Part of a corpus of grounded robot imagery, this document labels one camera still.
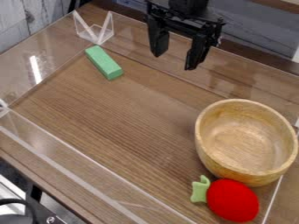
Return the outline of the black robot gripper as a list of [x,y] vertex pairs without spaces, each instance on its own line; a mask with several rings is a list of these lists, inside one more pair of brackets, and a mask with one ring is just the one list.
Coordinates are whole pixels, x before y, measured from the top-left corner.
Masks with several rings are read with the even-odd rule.
[[208,9],[209,0],[145,0],[144,21],[148,26],[149,48],[155,57],[168,50],[169,32],[192,38],[185,70],[204,61],[208,46],[220,42],[224,19]]

